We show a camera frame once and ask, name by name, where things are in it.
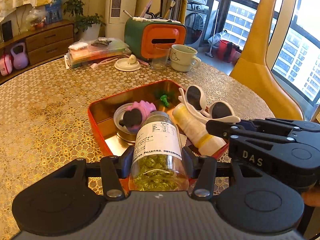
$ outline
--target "yellow chair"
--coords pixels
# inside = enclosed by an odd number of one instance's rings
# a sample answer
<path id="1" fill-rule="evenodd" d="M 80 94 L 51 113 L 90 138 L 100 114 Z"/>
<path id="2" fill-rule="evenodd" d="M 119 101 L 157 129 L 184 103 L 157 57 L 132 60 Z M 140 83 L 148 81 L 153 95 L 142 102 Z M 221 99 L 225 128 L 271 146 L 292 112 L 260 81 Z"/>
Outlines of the yellow chair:
<path id="1" fill-rule="evenodd" d="M 258 94 L 276 118 L 303 120 L 296 101 L 282 89 L 266 63 L 276 0 L 260 0 L 241 57 L 230 76 Z"/>

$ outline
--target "wooden cabinet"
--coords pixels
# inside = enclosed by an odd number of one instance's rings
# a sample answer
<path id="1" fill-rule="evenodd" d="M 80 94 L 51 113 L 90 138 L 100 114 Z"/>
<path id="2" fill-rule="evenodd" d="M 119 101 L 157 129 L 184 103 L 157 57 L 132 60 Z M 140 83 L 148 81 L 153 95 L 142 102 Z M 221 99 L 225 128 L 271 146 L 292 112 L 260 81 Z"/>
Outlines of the wooden cabinet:
<path id="1" fill-rule="evenodd" d="M 73 26 L 67 25 L 53 30 L 48 30 L 29 38 L 26 38 L 28 51 L 42 48 L 44 46 L 56 43 L 58 41 L 68 40 L 73 38 Z"/>
<path id="2" fill-rule="evenodd" d="M 25 42 L 29 65 L 21 70 L 13 70 L 7 76 L 0 75 L 0 84 L 46 62 L 63 57 L 74 42 L 73 23 L 68 20 L 46 25 L 42 29 L 29 31 L 0 44 L 0 51 L 7 50 L 17 42 Z"/>

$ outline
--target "air conditioner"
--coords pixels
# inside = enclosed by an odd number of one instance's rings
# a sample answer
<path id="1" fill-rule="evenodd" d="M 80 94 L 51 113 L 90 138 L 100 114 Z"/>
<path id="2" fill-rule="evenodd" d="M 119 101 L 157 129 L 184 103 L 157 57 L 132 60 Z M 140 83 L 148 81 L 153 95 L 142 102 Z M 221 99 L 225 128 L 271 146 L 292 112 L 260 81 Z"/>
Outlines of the air conditioner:
<path id="1" fill-rule="evenodd" d="M 126 10 L 134 16 L 137 0 L 106 0 L 106 37 L 120 38 L 124 40 L 124 25 L 128 16 Z"/>

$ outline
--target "glass jar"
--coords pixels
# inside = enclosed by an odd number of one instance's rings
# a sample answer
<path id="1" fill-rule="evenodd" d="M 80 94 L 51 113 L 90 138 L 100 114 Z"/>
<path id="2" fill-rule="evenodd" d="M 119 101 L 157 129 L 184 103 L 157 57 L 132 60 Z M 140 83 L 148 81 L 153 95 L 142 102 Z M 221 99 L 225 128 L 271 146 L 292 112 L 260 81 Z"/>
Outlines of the glass jar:
<path id="1" fill-rule="evenodd" d="M 129 179 L 130 190 L 187 190 L 179 130 L 168 114 L 155 111 L 137 134 Z"/>

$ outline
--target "round table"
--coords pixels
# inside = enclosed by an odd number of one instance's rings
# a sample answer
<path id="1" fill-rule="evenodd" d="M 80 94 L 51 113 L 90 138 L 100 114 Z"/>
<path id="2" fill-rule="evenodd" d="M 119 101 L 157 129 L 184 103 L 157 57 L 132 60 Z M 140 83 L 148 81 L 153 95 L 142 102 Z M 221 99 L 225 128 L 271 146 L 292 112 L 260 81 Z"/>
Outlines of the round table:
<path id="1" fill-rule="evenodd" d="M 203 88 L 208 103 L 227 101 L 242 119 L 274 117 L 253 91 L 212 66 L 201 64 L 188 73 L 171 68 L 155 72 L 141 66 L 121 72 L 110 65 L 66 69 L 58 59 L 29 70 L 0 86 L 0 236 L 10 239 L 19 229 L 11 213 L 23 189 L 77 157 L 97 162 L 103 157 L 87 116 L 91 102 L 158 80 Z M 228 156 L 221 161 L 229 161 Z M 89 186 L 102 194 L 101 181 Z M 216 192 L 228 186 L 216 179 Z"/>

